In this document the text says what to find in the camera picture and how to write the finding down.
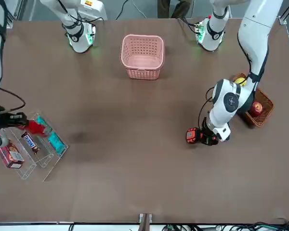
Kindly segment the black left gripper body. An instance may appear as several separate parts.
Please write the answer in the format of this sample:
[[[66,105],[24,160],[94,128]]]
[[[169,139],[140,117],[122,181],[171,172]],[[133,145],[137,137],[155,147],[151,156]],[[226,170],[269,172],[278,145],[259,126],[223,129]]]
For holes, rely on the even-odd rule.
[[[206,136],[206,137],[216,137],[216,134],[210,129],[209,124],[207,122],[207,117],[205,116],[202,120],[201,123],[201,132]]]

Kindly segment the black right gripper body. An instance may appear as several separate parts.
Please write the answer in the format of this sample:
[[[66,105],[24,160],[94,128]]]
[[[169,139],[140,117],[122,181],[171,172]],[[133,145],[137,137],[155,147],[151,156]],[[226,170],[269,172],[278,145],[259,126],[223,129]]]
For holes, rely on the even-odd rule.
[[[3,110],[4,110],[4,107],[0,106],[0,111],[3,111]],[[18,126],[17,123],[13,119],[10,119],[11,115],[12,114],[10,113],[0,114],[0,129]]]

